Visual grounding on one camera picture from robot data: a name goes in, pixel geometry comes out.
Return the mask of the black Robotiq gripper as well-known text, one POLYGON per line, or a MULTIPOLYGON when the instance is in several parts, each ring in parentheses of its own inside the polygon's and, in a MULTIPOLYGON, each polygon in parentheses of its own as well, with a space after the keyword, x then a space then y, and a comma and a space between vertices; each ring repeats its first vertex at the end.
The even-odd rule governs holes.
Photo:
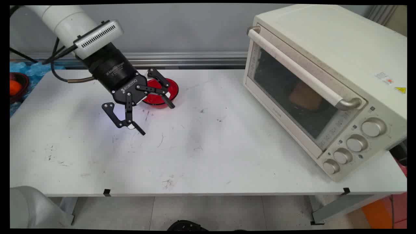
POLYGON ((126 59, 123 53, 113 43, 109 43, 87 57, 87 68, 92 76, 97 79, 112 95, 114 101, 125 107, 125 119, 120 120, 114 114, 114 103, 104 103, 103 111, 117 128, 126 126, 128 129, 136 129, 141 135, 145 135, 143 129, 133 120, 133 103, 137 104, 143 99, 145 103, 155 108, 167 106, 175 108, 170 99, 170 82, 162 76, 156 68, 149 68, 147 77, 160 84, 160 88, 147 86, 147 78, 141 75, 126 59), (163 103, 151 103, 149 95, 160 96, 163 103))

